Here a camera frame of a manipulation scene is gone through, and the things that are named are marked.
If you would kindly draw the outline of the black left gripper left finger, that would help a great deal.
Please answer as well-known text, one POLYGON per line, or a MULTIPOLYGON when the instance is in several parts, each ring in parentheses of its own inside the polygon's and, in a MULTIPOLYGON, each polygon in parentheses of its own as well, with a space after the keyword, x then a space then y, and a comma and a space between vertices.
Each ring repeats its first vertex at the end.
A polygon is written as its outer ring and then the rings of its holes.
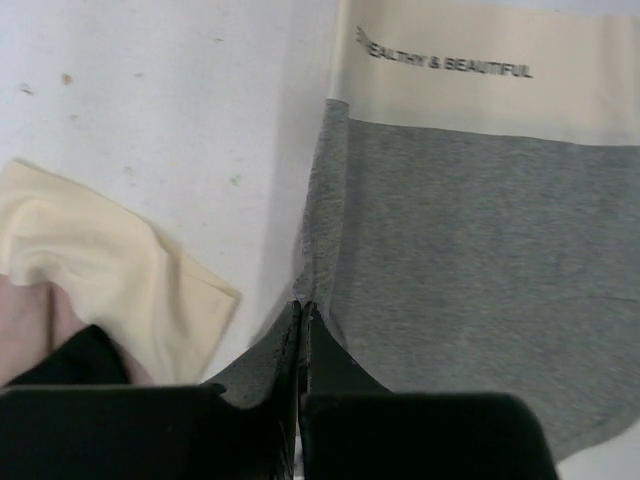
POLYGON ((199 385, 1 394, 5 479, 290 479, 301 307, 199 385))

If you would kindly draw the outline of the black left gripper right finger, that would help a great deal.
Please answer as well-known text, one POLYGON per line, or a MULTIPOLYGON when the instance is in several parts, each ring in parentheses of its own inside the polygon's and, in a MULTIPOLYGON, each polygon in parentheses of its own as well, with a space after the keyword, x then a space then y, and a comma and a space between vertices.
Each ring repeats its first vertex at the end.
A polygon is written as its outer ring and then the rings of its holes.
POLYGON ((558 476, 537 417, 500 393, 393 393, 309 303, 300 325, 299 425, 307 479, 558 476))

